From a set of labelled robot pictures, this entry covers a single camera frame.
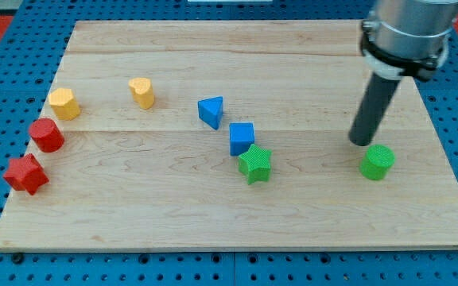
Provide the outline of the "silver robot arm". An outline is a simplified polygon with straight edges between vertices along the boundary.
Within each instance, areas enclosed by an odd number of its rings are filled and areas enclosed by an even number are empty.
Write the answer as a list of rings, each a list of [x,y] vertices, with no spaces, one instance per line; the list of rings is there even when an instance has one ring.
[[[378,76],[426,82],[448,59],[458,0],[377,0],[361,22],[361,53]]]

